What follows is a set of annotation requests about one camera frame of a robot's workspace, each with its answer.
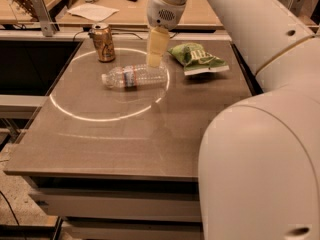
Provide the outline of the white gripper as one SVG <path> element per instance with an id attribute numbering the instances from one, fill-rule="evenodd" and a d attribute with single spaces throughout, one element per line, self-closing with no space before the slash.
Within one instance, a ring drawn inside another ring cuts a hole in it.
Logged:
<path id="1" fill-rule="evenodd" d="M 170 4 L 164 0 L 149 0 L 147 19 L 151 28 L 147 39 L 146 63 L 159 67 L 169 42 L 168 30 L 174 29 L 183 15 L 185 5 Z"/>

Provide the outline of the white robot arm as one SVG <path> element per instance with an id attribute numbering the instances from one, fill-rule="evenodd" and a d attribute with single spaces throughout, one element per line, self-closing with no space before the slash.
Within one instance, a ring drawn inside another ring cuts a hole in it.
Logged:
<path id="1" fill-rule="evenodd" d="M 187 0 L 149 0 L 148 20 Z M 206 240 L 320 240 L 320 38 L 278 0 L 207 0 L 263 92 L 202 138 Z"/>

